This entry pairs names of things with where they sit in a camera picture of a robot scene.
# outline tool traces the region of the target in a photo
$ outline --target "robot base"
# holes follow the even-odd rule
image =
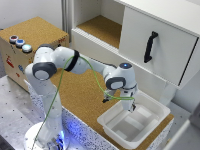
[[[36,137],[36,134],[38,133],[41,125],[42,125],[42,122],[37,123],[26,132],[25,137],[24,137],[24,149],[25,150],[32,150],[34,138]],[[65,150],[67,149],[69,142],[70,142],[69,138],[65,137],[65,140],[64,140],[65,147],[66,147]],[[39,146],[38,142],[36,142],[33,150],[49,150],[49,148],[48,147],[42,148],[42,146]]]

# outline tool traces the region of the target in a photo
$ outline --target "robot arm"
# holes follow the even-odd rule
[[[48,80],[56,73],[57,68],[63,68],[66,60],[71,56],[74,57],[66,64],[65,70],[82,74],[87,69],[91,69],[88,63],[79,56],[85,58],[93,66],[93,69],[103,76],[108,94],[113,95],[117,89],[120,89],[121,97],[132,97],[137,92],[135,73],[131,64],[122,63],[115,67],[91,59],[66,47],[58,47],[54,51],[49,45],[40,46],[33,62],[33,75],[38,80]],[[104,98],[104,102],[110,99],[107,95]],[[135,108],[133,104],[134,100],[122,101],[124,110],[131,112]]]

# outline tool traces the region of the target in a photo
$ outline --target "cabinet door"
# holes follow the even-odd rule
[[[150,56],[144,63],[147,42],[152,32]],[[128,7],[125,8],[119,53],[148,71],[179,85],[197,37]]]

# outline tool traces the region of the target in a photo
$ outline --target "open shelf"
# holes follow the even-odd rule
[[[98,39],[119,48],[122,25],[100,15],[77,27]]]

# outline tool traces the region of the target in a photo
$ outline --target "empty white tray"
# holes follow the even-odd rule
[[[97,119],[105,133],[126,149],[137,148],[170,113],[169,108],[141,91],[134,98],[133,113],[124,111],[119,101]]]

